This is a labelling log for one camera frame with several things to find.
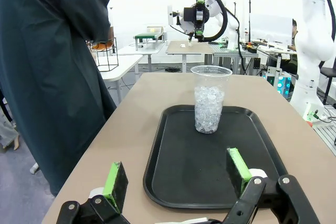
person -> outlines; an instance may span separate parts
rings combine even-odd
[[[1,90],[54,195],[116,107],[86,44],[108,2],[0,0]]]
[[[2,94],[2,91],[1,91],[1,89],[0,89],[0,107],[1,107],[1,109],[2,109],[2,111],[3,111],[3,113],[4,113],[4,115],[6,116],[7,120],[8,120],[10,123],[12,123],[13,119],[12,119],[12,117],[10,116],[10,114],[9,114],[7,108],[6,108],[6,105],[4,104],[4,98],[5,98],[5,96],[4,96],[4,94]]]
[[[295,36],[298,33],[297,31],[297,23],[293,19],[293,26],[292,26],[292,45],[288,48],[296,51],[295,47]],[[280,68],[288,73],[297,74],[298,72],[298,56],[297,55],[291,55],[289,60],[281,60]]]

clear plastic cup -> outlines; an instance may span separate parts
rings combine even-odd
[[[195,74],[195,127],[201,133],[214,133],[232,71],[219,66],[196,66],[191,71]]]

black cable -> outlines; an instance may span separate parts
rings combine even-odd
[[[248,69],[248,67],[250,66],[250,64],[251,64],[251,60],[250,60],[249,63],[247,64],[246,69]]]
[[[131,90],[129,87],[128,87],[128,85],[126,85],[126,83],[124,82],[124,79],[121,77],[121,80],[122,80],[122,82],[125,84],[125,86],[129,89],[129,90]]]
[[[331,121],[334,121],[334,122],[335,122],[335,121],[336,121],[336,116],[332,116],[331,113],[330,113],[330,111],[329,111],[329,109],[325,108],[325,110],[326,110],[326,111],[329,113],[329,115],[330,115],[330,116],[328,117],[328,119],[331,120]]]
[[[327,121],[325,121],[325,120],[322,120],[322,119],[320,119],[320,118],[318,118],[320,121],[322,121],[323,123],[331,123],[332,121],[330,120],[330,122],[327,122]]]
[[[335,18],[335,11],[334,7],[332,6],[331,0],[327,0],[328,5],[329,5],[329,10],[330,10],[330,15],[331,15],[331,23],[332,23],[332,32],[331,32],[331,38],[333,41],[335,41],[335,35],[336,35],[336,18]],[[323,67],[325,61],[321,61],[319,67],[320,69]]]
[[[238,52],[239,52],[239,56],[240,56],[240,58],[241,58],[241,67],[242,67],[242,69],[243,69],[243,71],[244,71],[244,75],[246,74],[247,75],[247,73],[246,73],[246,69],[245,69],[245,66],[244,66],[244,58],[243,58],[243,55],[242,55],[242,53],[241,53],[241,50],[240,50],[240,31],[239,31],[239,28],[240,28],[240,22],[239,22],[239,20],[238,20],[238,18],[235,16],[235,15],[233,15],[233,13],[232,12],[230,12],[230,10],[228,9],[228,8],[225,8],[225,10],[231,15],[231,16],[233,16],[233,18],[238,22],[238,29],[237,29],[237,33],[238,33]]]
[[[222,0],[216,0],[216,1],[217,1],[218,5],[219,5],[221,11],[222,11],[222,16],[223,16],[222,27],[221,27],[221,29],[219,30],[219,32],[215,36],[205,37],[204,39],[198,40],[199,42],[211,42],[211,41],[217,40],[217,39],[219,39],[223,35],[223,33],[226,30],[228,20],[227,20],[227,13],[226,13],[225,6],[224,6]]]
[[[176,31],[179,31],[181,34],[185,34],[185,35],[189,35],[189,34],[186,34],[186,33],[184,33],[184,32],[182,32],[182,31],[180,31],[180,30],[178,30],[178,29],[176,29],[175,27],[173,27],[173,26],[170,26],[171,28],[173,28],[174,30],[176,30]]]

monitor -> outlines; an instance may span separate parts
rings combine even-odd
[[[292,18],[265,14],[250,14],[251,40],[292,45]]]

ice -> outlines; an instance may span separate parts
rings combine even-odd
[[[195,127],[199,132],[211,134],[217,130],[224,95],[218,87],[195,88]]]

